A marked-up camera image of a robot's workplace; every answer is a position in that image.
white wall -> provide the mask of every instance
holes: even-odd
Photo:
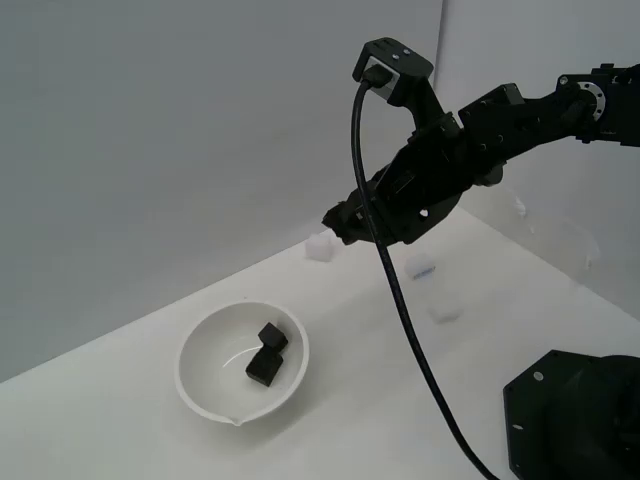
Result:
[[[563,73],[588,73],[600,63],[640,63],[639,18],[637,0],[448,0],[438,95],[445,109],[457,112],[502,83],[515,82],[525,97],[539,97],[553,91]],[[586,284],[638,318],[639,180],[640,149],[574,139],[512,160],[504,180],[525,205],[569,218],[593,234],[602,257]],[[463,199],[471,213],[509,233],[484,208],[486,189]],[[554,234],[555,243],[564,241],[562,232]],[[536,253],[557,263],[554,250],[551,242]]]
[[[355,186],[362,44],[395,36],[434,58],[440,13],[441,0],[2,1],[0,381],[322,228]],[[384,112],[366,116],[373,170],[411,122],[366,108]]]

white tabletop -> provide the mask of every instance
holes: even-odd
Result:
[[[458,422],[503,479],[502,388],[550,349],[640,356],[640,322],[461,210],[416,244],[460,296],[428,316],[425,283],[403,280],[416,329]],[[184,332],[251,298],[305,324],[309,370],[294,397],[240,428],[187,409],[172,365]],[[6,479],[478,479],[409,351],[372,245],[329,264],[296,245],[0,384]]]

black cube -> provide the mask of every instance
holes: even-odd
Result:
[[[247,365],[247,376],[268,387],[282,365],[282,356],[271,347],[263,346]]]
[[[282,352],[284,347],[289,343],[289,340],[287,340],[284,333],[282,333],[282,331],[272,323],[267,323],[264,326],[258,334],[258,338],[264,345],[270,347],[277,353]]]

bowl rim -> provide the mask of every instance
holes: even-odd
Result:
[[[302,338],[302,364],[300,365],[300,369],[298,370],[298,374],[296,375],[296,378],[294,379],[293,383],[291,384],[291,386],[289,387],[289,389],[284,392],[284,394],[278,398],[275,402],[273,402],[270,405],[267,405],[265,408],[262,408],[261,410],[258,410],[257,412],[252,413],[251,415],[249,415],[248,417],[244,418],[244,419],[232,419],[232,418],[228,418],[225,417],[223,415],[218,415],[216,413],[210,412],[208,410],[205,410],[204,408],[202,408],[200,405],[198,405],[196,402],[194,402],[191,397],[189,396],[189,394],[187,393],[187,391],[184,388],[184,385],[182,384],[182,378],[180,376],[180,361],[182,359],[182,353],[184,352],[184,348],[187,344],[187,342],[189,341],[189,338],[191,338],[191,335],[193,334],[193,332],[195,332],[195,330],[206,320],[208,320],[210,317],[214,316],[216,313],[235,306],[235,305],[243,305],[243,304],[248,304],[248,303],[252,303],[252,304],[261,304],[261,305],[267,305],[269,307],[275,308],[279,311],[281,311],[282,313],[284,313],[285,315],[287,315],[294,323],[294,325],[296,326],[296,328],[298,329],[298,331],[300,332],[300,337]],[[213,420],[215,422],[220,422],[220,423],[230,423],[236,426],[240,426],[243,423],[246,422],[250,422],[252,420],[256,420],[257,418],[263,417],[265,415],[267,415],[268,413],[271,413],[272,411],[276,410],[278,407],[280,407],[284,402],[286,402],[289,397],[291,397],[291,395],[293,395],[293,392],[295,392],[298,389],[298,386],[300,385],[300,382],[302,382],[302,378],[304,377],[304,374],[307,371],[307,365],[309,364],[309,338],[307,337],[307,332],[304,328],[304,326],[302,325],[302,323],[300,322],[300,320],[298,319],[298,317],[296,317],[293,313],[291,313],[288,309],[281,307],[280,305],[276,305],[274,303],[271,302],[267,302],[267,301],[263,301],[263,300],[252,300],[252,299],[244,299],[244,300],[239,300],[239,301],[235,301],[235,302],[229,302],[226,304],[223,304],[219,307],[217,307],[215,310],[213,310],[211,313],[207,314],[204,318],[201,318],[200,320],[198,320],[197,322],[195,322],[186,332],[184,339],[182,340],[182,342],[180,343],[180,348],[178,350],[178,354],[176,355],[175,358],[175,362],[174,362],[174,368],[173,368],[173,377],[174,377],[174,383],[176,386],[176,389],[178,390],[178,395],[180,395],[180,398],[182,398],[182,401],[184,403],[187,404],[187,406],[193,410],[195,413],[197,413],[198,415],[200,415],[201,417],[207,418],[209,420]]]

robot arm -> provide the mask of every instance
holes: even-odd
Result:
[[[392,73],[373,89],[392,106],[413,115],[415,131],[391,163],[368,181],[376,224],[385,245],[412,243],[442,221],[473,185],[502,180],[513,157],[545,143],[574,136],[640,147],[640,65],[603,64],[590,74],[562,75],[556,90],[525,99],[505,84],[460,110],[461,128],[445,113],[429,84],[433,65],[400,42],[365,44],[353,77],[381,65]],[[372,241],[357,190],[329,210],[324,225],[349,245]]]

